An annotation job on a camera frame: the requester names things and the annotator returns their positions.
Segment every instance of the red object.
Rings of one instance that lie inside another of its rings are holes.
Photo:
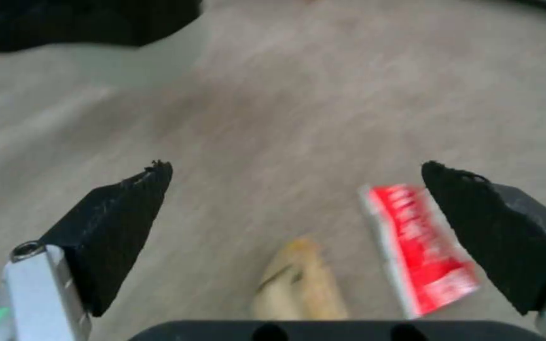
[[[366,196],[379,223],[390,276],[410,319],[479,287],[473,262],[455,250],[424,198],[422,190],[405,184],[371,188]]]

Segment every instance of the floor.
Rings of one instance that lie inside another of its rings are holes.
[[[439,160],[546,203],[546,11],[492,0],[211,0],[195,67],[158,89],[87,82],[47,52],[0,60],[0,268],[91,188],[175,167],[94,340],[247,319],[264,266],[310,233],[355,319],[401,312],[357,188]],[[431,319],[531,328],[481,276]]]

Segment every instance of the snack wrapper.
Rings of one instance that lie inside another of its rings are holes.
[[[366,186],[361,194],[407,319],[431,313],[478,289],[473,260],[458,244],[426,188]]]

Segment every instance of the screw hole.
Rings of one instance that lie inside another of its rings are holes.
[[[427,341],[427,337],[412,324],[398,324],[391,329],[391,341]]]
[[[288,335],[279,326],[267,323],[254,331],[252,341],[288,341]]]

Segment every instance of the gray carpet floor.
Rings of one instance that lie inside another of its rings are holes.
[[[163,88],[0,60],[0,268],[91,188],[170,160],[173,185],[94,340],[247,319],[293,237],[325,249],[355,319],[398,319],[359,207],[365,183],[439,160],[546,203],[546,11],[487,0],[212,0],[195,67]],[[481,290],[429,319],[531,328]]]

